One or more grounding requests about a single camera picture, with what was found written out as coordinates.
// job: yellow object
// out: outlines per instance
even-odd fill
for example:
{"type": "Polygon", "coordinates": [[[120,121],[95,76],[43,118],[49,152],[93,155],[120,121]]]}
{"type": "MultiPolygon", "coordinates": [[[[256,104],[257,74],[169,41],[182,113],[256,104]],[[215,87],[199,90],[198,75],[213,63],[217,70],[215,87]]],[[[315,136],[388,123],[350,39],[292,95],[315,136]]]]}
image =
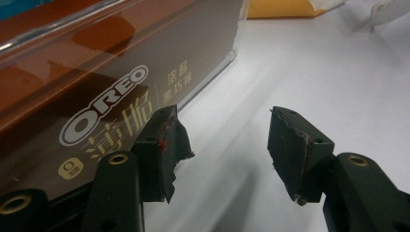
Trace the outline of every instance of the yellow object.
{"type": "Polygon", "coordinates": [[[317,16],[325,10],[315,10],[308,0],[251,0],[248,18],[317,16]]]}

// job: white table surface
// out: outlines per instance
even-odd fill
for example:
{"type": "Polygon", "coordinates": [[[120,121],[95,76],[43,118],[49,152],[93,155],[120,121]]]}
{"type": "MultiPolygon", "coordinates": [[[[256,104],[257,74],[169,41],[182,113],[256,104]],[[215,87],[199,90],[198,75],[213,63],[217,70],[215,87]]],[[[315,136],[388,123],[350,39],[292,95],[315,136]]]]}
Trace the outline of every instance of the white table surface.
{"type": "Polygon", "coordinates": [[[322,203],[292,202],[267,150],[270,109],[301,113],[410,192],[410,15],[370,29],[377,1],[313,19],[249,20],[236,60],[181,112],[196,157],[177,167],[146,231],[327,231],[322,203]]]}

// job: white background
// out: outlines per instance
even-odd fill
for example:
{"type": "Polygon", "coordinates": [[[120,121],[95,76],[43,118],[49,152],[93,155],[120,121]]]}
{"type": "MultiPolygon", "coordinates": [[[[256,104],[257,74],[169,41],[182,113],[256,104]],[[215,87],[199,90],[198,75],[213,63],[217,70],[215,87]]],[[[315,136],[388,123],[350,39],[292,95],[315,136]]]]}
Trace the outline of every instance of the white background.
{"type": "Polygon", "coordinates": [[[145,204],[146,231],[327,231],[322,203],[292,202],[273,169],[274,105],[410,192],[410,15],[371,29],[376,2],[247,21],[236,60],[180,112],[196,157],[178,165],[169,205],[145,204]]]}

